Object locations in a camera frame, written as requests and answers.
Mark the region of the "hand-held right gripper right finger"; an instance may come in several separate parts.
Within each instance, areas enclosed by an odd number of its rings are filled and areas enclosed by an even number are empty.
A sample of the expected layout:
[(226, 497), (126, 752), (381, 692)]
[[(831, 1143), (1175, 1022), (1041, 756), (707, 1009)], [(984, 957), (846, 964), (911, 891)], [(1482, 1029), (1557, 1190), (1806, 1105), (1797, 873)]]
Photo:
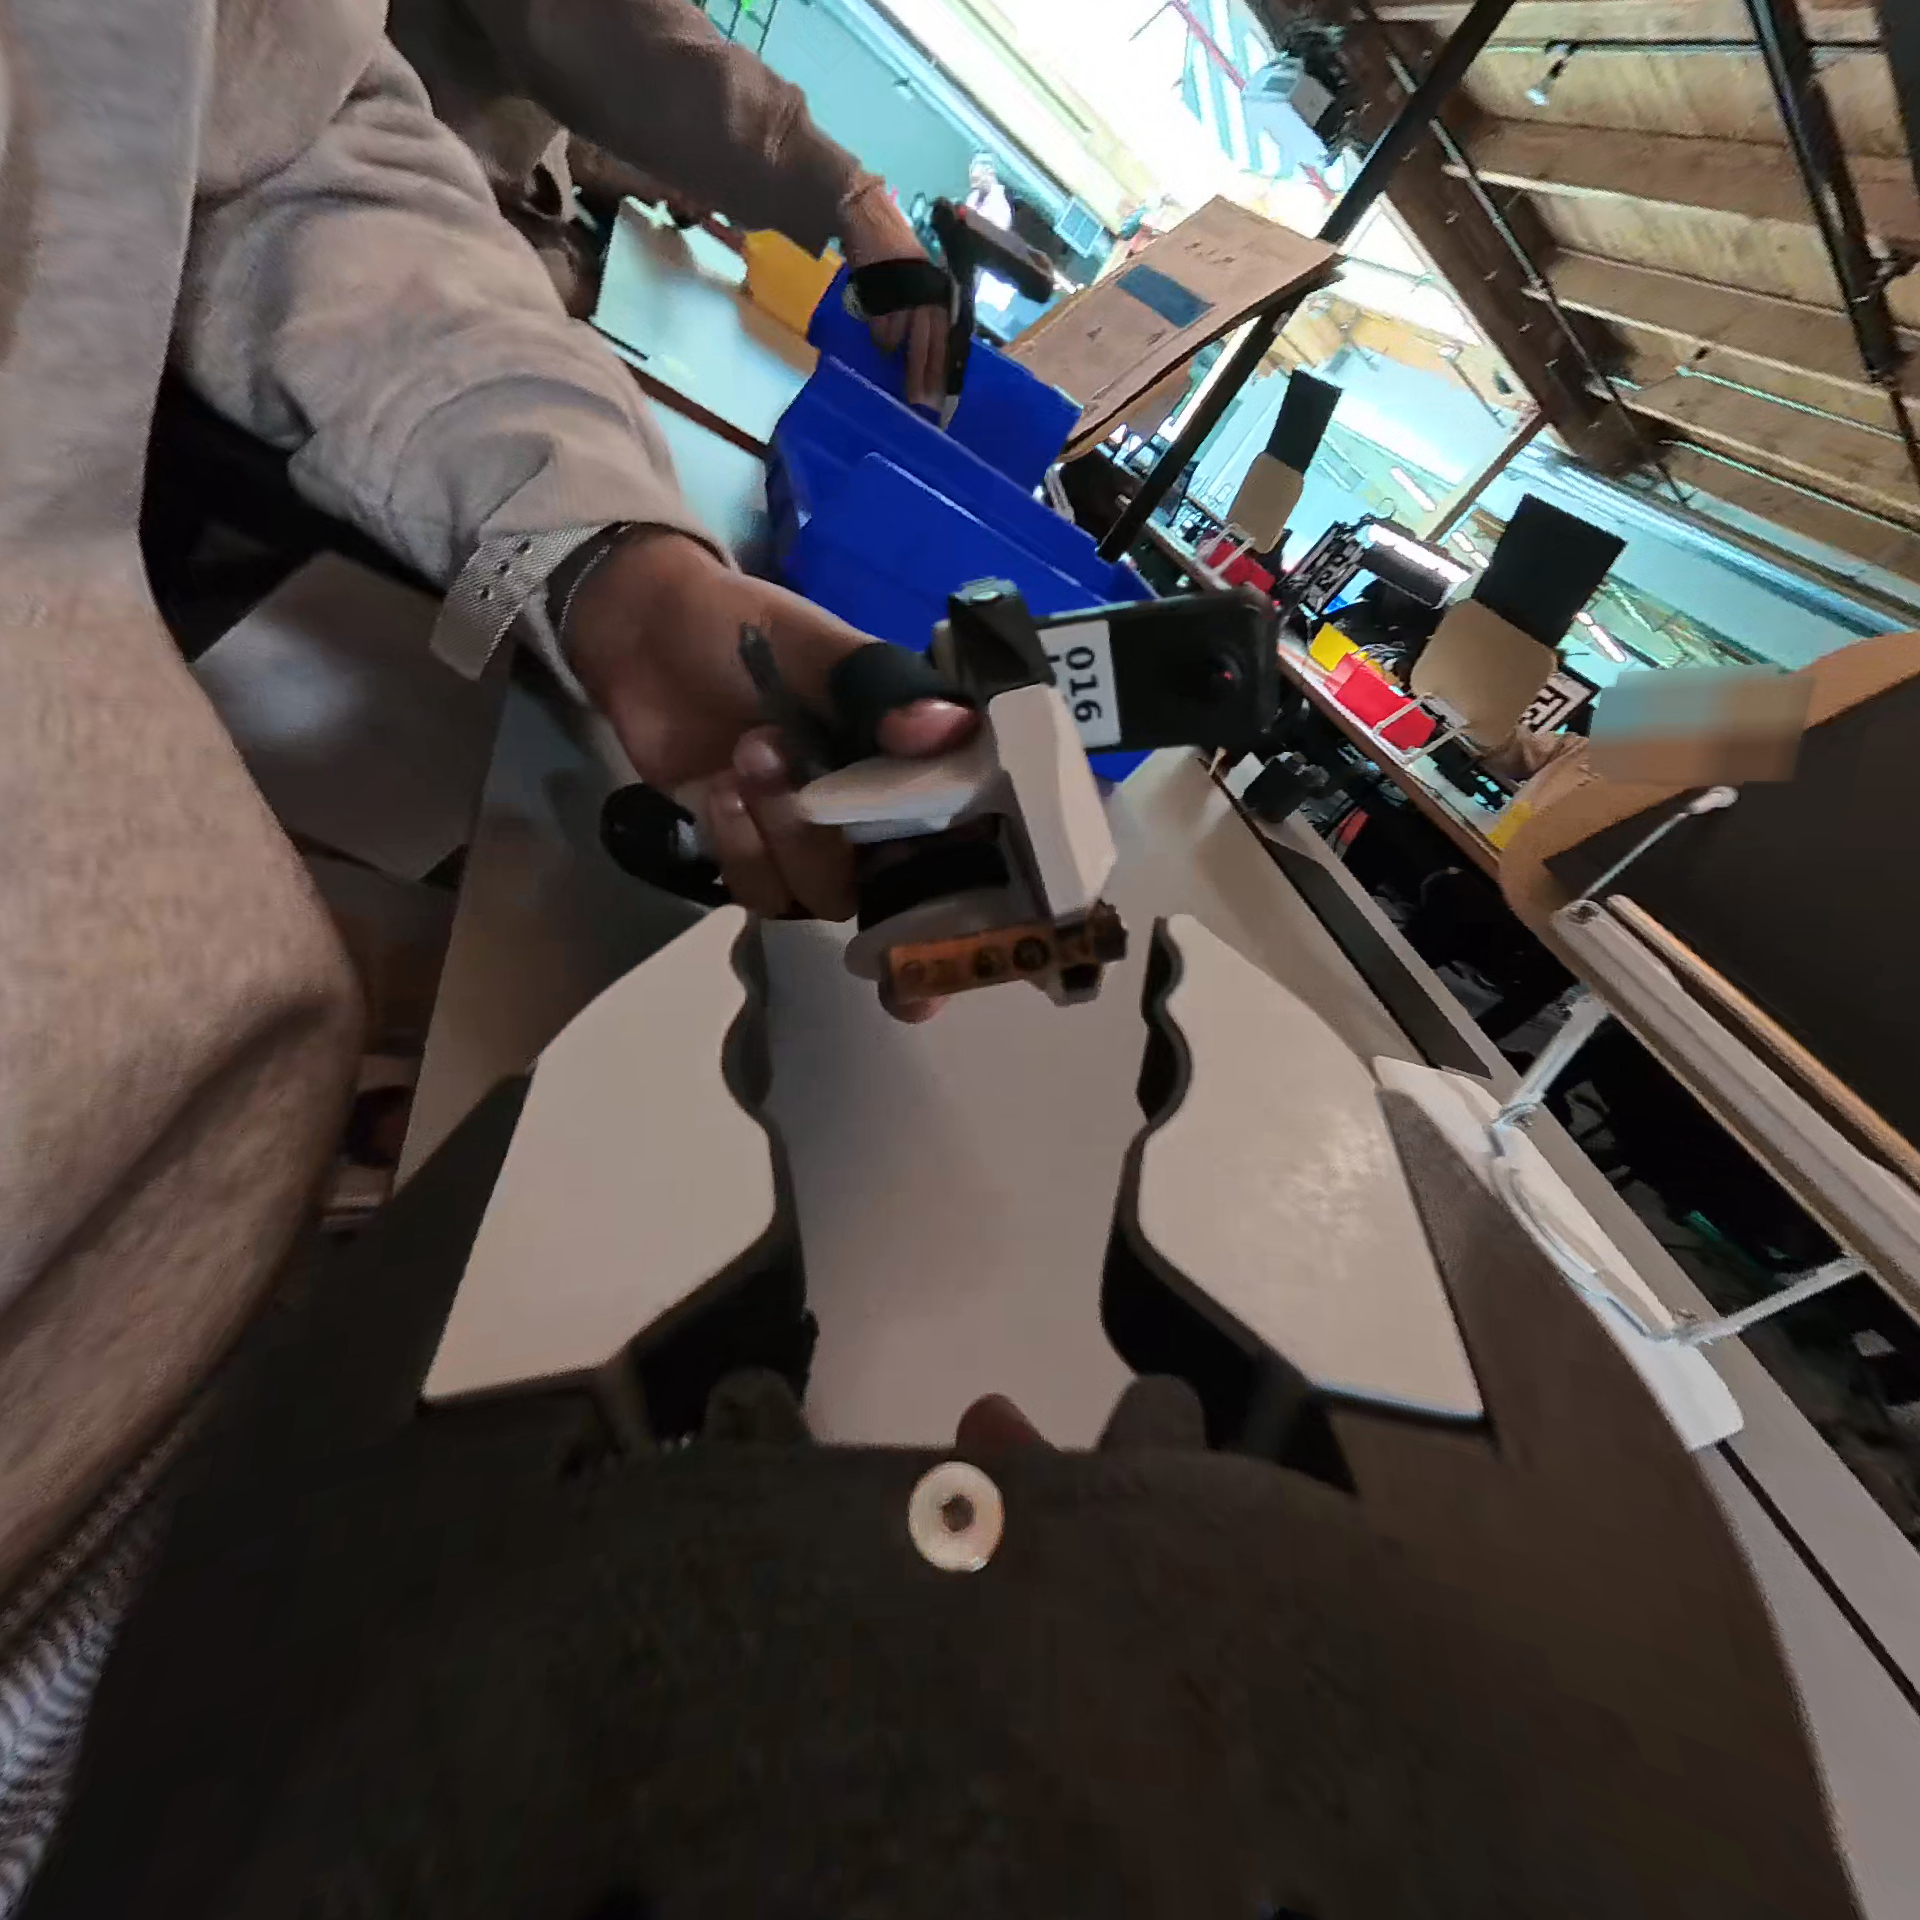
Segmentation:
[(1480, 1423), (1373, 1071), (1194, 917), (1153, 925), (1139, 1012), (1102, 1273), (1119, 1360), (1183, 1381), (1206, 1427)]

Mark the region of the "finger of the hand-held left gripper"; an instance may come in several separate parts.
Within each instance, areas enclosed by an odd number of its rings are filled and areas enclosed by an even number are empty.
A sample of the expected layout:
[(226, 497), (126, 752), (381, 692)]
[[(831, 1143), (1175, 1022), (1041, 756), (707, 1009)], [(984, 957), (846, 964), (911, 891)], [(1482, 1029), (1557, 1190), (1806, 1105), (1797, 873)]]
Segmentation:
[(1118, 964), (1113, 927), (973, 927), (851, 940), (842, 966), (893, 1007), (998, 988), (1031, 988), (1057, 1005), (1091, 1000)]
[(1008, 687), (987, 702), (987, 726), (1041, 913), (1083, 918), (1102, 902), (1118, 851), (1064, 700), (1053, 686)]

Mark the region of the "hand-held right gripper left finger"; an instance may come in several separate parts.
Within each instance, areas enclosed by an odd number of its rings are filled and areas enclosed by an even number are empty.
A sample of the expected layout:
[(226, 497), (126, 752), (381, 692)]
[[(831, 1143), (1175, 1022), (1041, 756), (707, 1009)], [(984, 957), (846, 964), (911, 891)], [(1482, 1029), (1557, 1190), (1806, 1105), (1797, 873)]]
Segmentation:
[(760, 925), (721, 904), (537, 1056), (422, 1404), (703, 1412), (755, 1366), (801, 1395), (818, 1327), (770, 1091)]

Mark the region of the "brown cardboard sheet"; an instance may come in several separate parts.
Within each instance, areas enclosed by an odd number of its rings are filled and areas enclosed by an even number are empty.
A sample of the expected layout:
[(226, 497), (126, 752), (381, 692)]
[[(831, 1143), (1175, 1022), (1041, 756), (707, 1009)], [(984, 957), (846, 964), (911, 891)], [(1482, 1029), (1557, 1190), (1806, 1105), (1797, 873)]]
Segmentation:
[(1010, 356), (1081, 405), (1062, 447), (1064, 461), (1075, 460), (1202, 347), (1246, 324), (1261, 299), (1334, 263), (1314, 238), (1210, 198), (1050, 307), (1017, 335)]

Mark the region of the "cardboard black panel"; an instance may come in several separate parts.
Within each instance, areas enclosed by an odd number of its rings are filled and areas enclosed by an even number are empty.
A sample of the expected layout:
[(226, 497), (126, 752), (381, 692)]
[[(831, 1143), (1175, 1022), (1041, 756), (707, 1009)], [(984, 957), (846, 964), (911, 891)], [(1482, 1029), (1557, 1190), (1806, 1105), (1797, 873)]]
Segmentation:
[(1616, 897), (1850, 1145), (1915, 1183), (1918, 638), (1637, 673), (1499, 822), (1506, 904)]
[(1523, 495), (1474, 588), (1414, 656), (1414, 702), (1471, 747), (1502, 747), (1559, 671), (1560, 643), (1622, 549), (1617, 534)]
[(1283, 544), (1337, 399), (1339, 387), (1304, 367), (1286, 376), (1265, 443), (1239, 479), (1229, 509), (1229, 533), (1247, 552), (1267, 555)]

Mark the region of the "person's left hand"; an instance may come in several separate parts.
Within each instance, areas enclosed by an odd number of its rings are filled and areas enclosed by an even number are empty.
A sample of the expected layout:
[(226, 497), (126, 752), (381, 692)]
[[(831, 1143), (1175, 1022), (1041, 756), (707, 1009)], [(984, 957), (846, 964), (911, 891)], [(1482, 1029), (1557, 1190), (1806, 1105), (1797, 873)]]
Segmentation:
[(867, 636), (662, 529), (617, 533), (561, 606), (561, 652), (587, 702), (634, 774), (693, 811), (730, 897), (771, 920), (848, 920), (851, 845), (800, 814), (787, 740), (737, 643), (744, 628), (765, 638), (782, 683), (818, 710)]

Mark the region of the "person's left forearm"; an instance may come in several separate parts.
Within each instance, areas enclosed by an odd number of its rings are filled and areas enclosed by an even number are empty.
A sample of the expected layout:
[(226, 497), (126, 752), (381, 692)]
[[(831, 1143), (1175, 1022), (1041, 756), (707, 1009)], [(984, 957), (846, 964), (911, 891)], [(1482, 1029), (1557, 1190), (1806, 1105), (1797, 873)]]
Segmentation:
[(376, 4), (205, 4), (210, 94), (171, 361), (295, 489), (443, 589), (432, 654), (474, 680), (561, 638), (618, 544), (653, 648), (730, 663), (729, 561), (630, 374), (571, 320), (434, 113)]

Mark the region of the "black metal post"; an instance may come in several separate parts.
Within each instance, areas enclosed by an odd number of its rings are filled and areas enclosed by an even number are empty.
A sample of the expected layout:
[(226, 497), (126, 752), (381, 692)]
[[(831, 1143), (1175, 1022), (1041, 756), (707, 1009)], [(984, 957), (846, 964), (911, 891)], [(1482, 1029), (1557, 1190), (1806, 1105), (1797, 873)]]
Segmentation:
[[(1511, 1), (1470, 4), (1442, 51), (1429, 62), (1422, 79), (1417, 85), (1401, 85), (1405, 94), (1403, 105), (1363, 153), (1355, 180), (1329, 207), (1314, 236), (1322, 249), (1329, 249), (1333, 255), (1344, 252), (1362, 216), (1385, 197), (1385, 189), (1405, 155), (1417, 148), (1422, 136), (1442, 123), (1446, 97), (1465, 79), (1471, 62), (1485, 51), (1511, 9)], [(1216, 376), (1209, 382), (1206, 390), (1191, 405), (1183, 430), (1153, 461), (1138, 492), (1126, 500), (1110, 529), (1099, 540), (1099, 557), (1126, 560), (1130, 555), (1160, 500), (1183, 475), (1183, 468), (1194, 461), (1199, 447), (1206, 443), (1210, 430), (1223, 419), (1231, 399), (1259, 372), (1265, 352), (1277, 341), (1296, 307), (1304, 299), (1304, 292), (1322, 284), (1327, 271), (1329, 264), (1325, 263), (1298, 288), (1271, 294), (1254, 307), (1254, 313), (1239, 335), (1234, 352), (1216, 367)]]

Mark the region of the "gold black battery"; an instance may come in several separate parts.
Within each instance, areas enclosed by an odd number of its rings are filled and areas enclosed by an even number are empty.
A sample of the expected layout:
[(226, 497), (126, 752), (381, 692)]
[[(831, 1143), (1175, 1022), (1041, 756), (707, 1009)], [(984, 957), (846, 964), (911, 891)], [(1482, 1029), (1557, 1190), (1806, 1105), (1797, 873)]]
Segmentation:
[(1062, 1000), (1096, 993), (1104, 972), (1126, 952), (1129, 934), (1105, 902), (1067, 920), (1031, 920), (896, 944), (880, 957), (880, 981), (901, 1000), (925, 1000), (1008, 983)]

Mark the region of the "red plastic bin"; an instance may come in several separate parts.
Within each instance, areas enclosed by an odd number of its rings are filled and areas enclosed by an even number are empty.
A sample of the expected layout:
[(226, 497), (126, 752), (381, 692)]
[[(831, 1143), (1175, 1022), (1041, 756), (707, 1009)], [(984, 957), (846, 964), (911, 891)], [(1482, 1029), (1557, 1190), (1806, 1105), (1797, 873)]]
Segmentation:
[(1327, 673), (1327, 697), (1390, 749), (1423, 752), (1442, 723), (1363, 654), (1344, 654)]

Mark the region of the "blue plastic bin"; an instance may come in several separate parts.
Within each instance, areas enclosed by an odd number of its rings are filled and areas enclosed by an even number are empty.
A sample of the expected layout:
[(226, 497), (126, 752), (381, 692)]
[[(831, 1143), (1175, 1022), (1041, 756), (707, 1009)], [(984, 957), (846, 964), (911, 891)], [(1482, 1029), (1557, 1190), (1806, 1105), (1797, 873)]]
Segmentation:
[(1014, 585), (1037, 616), (1150, 598), (1041, 495), (1081, 405), (973, 341), (950, 421), (909, 407), (902, 363), (848, 307), (850, 285), (841, 267), (815, 304), (807, 343), (821, 356), (767, 441), (774, 577), (914, 652), (977, 581)]

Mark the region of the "long yellow plastic bin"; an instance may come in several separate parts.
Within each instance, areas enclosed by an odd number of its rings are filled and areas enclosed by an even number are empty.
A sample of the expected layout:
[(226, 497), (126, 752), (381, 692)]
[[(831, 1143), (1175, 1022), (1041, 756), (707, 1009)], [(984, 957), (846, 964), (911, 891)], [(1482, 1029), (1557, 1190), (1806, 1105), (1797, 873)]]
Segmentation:
[(803, 335), (811, 315), (827, 296), (846, 261), (837, 247), (821, 254), (803, 252), (774, 229), (751, 229), (739, 236), (744, 261), (742, 291), (767, 320)]

